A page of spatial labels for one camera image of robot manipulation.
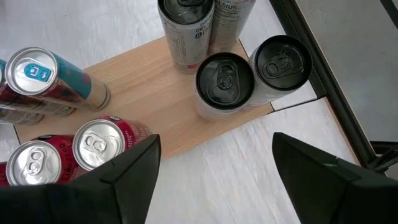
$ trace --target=blue pull tab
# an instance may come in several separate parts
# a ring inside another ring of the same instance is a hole
[[[24,73],[26,77],[33,78],[38,81],[47,82],[51,76],[51,70],[35,63],[25,66]]]

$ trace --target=black metal frame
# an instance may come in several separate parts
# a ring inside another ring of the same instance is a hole
[[[270,2],[286,34],[301,40],[308,47],[314,66],[310,83],[318,98],[324,96],[328,98],[361,165],[372,169],[371,163],[376,159],[376,153],[363,133],[296,1],[270,0]]]

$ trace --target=soda can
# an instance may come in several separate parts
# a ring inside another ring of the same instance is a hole
[[[277,35],[264,41],[251,55],[256,84],[250,106],[261,106],[300,88],[312,71],[312,58],[299,40]]]
[[[100,116],[84,124],[73,140],[73,155],[79,165],[90,171],[116,157],[150,135],[145,125]]]
[[[0,60],[0,108],[57,116],[66,116],[75,110],[71,106],[38,100],[16,93],[8,86],[4,77],[5,66],[6,62]]]
[[[103,109],[111,97],[104,83],[39,47],[16,52],[6,65],[6,80],[21,95],[91,111]]]
[[[0,162],[0,187],[9,186],[6,175],[7,162]]]
[[[33,125],[42,120],[44,115],[0,108],[0,121],[9,124]]]
[[[245,59],[218,53],[206,59],[195,77],[196,108],[206,119],[217,119],[242,109],[254,89],[253,71]]]
[[[158,0],[157,5],[176,69],[195,73],[206,59],[214,0]]]
[[[72,142],[73,135],[45,135],[21,144],[8,160],[8,182],[11,186],[69,183],[79,170]]]
[[[215,0],[209,54],[229,52],[236,44],[256,0]]]

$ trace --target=light wood surface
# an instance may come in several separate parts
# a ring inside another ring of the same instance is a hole
[[[233,52],[247,58],[240,42]],[[195,76],[176,71],[164,37],[85,71],[108,85],[109,105],[95,113],[76,110],[64,118],[46,116],[34,126],[16,126],[21,143],[43,134],[73,134],[96,116],[110,114],[140,121],[160,134],[162,156],[168,158],[272,112],[268,104],[219,121],[201,118],[195,111]]]

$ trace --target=black can lid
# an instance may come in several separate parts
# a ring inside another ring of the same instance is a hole
[[[194,24],[205,18],[214,0],[158,0],[160,10],[173,22]]]
[[[281,91],[300,88],[312,71],[312,58],[306,46],[287,35],[273,36],[264,41],[254,59],[260,79]]]
[[[219,110],[233,110],[250,99],[254,89],[253,71],[240,56],[218,53],[200,65],[196,88],[208,105]]]

